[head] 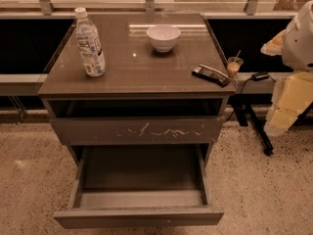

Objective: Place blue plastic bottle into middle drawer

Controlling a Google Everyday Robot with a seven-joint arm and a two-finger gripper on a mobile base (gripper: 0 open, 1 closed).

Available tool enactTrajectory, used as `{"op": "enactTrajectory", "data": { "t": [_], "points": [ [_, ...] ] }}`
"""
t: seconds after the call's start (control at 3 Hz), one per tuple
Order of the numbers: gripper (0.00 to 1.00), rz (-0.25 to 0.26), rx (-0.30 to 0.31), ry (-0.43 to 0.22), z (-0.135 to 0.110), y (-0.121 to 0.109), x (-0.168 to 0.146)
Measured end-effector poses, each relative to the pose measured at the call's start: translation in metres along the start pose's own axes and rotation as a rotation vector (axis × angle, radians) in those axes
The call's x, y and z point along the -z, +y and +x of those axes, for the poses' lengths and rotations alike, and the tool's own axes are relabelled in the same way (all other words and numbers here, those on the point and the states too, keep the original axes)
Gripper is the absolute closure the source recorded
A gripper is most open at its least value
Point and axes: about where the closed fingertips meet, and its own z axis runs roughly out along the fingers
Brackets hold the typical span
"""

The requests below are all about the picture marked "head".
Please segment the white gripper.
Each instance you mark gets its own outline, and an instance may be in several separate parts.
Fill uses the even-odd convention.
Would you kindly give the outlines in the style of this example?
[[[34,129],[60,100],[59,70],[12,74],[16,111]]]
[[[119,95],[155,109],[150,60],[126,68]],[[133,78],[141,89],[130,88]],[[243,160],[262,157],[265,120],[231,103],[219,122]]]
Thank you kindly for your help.
[[[268,56],[282,54],[285,30],[275,35],[261,47],[261,53]],[[271,107],[266,116],[264,131],[268,136],[280,136],[286,133],[313,103],[313,73],[297,72],[287,78],[278,109]]]

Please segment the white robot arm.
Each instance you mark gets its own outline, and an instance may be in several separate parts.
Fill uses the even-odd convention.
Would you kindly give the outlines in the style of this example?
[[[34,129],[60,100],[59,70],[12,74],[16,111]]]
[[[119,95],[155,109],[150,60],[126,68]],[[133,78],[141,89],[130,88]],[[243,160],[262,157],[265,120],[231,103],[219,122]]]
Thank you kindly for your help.
[[[308,1],[288,26],[261,48],[268,56],[282,56],[292,74],[278,79],[264,131],[269,136],[287,132],[313,103],[313,1]]]

